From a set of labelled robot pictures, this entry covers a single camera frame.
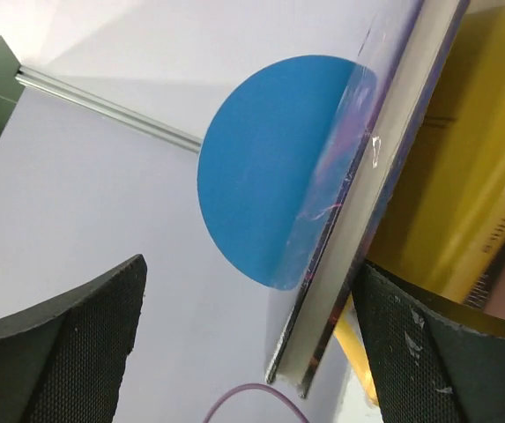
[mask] blue paper circle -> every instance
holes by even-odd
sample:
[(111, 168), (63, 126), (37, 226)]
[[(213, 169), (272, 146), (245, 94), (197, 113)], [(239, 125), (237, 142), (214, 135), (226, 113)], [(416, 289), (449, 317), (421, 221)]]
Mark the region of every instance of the blue paper circle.
[(300, 56), (238, 86), (207, 130), (197, 193), (209, 234), (249, 278), (273, 275), (355, 63)]

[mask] white backdrop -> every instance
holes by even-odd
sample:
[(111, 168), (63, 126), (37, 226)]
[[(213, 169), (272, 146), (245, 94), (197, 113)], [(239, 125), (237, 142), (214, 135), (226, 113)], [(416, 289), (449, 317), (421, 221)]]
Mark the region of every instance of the white backdrop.
[[(268, 289), (210, 240), (196, 163), (194, 153), (28, 89), (0, 139), (0, 317), (145, 255), (118, 423), (198, 422), (224, 391), (262, 381)], [(312, 421), (332, 421), (345, 368), (333, 343), (301, 405)], [(235, 421), (296, 419), (276, 399), (247, 392), (215, 420)]]
[(411, 4), (0, 0), (0, 32), (25, 66), (202, 137), (248, 76), (293, 56), (355, 60), (378, 13), (396, 22)]

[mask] black mesh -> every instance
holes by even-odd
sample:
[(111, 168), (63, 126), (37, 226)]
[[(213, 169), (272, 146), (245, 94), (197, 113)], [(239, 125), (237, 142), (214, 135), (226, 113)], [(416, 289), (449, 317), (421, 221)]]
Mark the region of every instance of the black mesh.
[(68, 313), (23, 423), (112, 421), (144, 289), (127, 272)]
[(385, 423), (505, 423), (505, 321), (366, 263), (353, 287)]
[(424, 316), (363, 271), (354, 302), (384, 422), (462, 421)]

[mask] book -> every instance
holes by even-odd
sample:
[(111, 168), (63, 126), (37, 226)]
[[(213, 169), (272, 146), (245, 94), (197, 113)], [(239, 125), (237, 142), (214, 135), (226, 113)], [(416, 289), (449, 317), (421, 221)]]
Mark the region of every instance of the book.
[(369, 259), (463, 302), (505, 242), (505, 6), (467, 15)]
[(308, 394), (467, 4), (413, 2), (406, 10), (387, 4), (380, 11), (378, 19), (396, 32), (378, 26), (371, 53), (359, 59), (375, 71), (371, 59), (379, 58), (376, 101), (361, 117), (365, 122), (360, 116), (352, 122), (352, 110), (339, 110), (329, 144), (334, 137), (345, 144), (357, 133), (362, 142), (346, 169), (328, 164), (344, 153), (323, 152), (278, 268), (281, 278), (301, 283), (271, 294), (267, 382), (282, 378), (300, 396)]

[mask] white surface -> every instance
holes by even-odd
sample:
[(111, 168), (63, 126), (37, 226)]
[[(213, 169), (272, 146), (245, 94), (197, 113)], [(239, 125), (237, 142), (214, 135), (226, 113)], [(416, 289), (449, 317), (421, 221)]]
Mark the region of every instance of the white surface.
[[(0, 317), (145, 255), (117, 423), (198, 422), (226, 390), (263, 377), (268, 289), (214, 247), (197, 208), (196, 163), (191, 152), (28, 89), (0, 139)], [(311, 421), (332, 421), (345, 365), (333, 343), (301, 405)], [(296, 419), (247, 392), (214, 421)]]
[(376, 13), (410, 2), (0, 0), (0, 30), (24, 65), (202, 137), (251, 74), (292, 56), (354, 60)]
[(369, 402), (354, 372), (347, 376), (336, 423), (383, 423), (379, 407)]

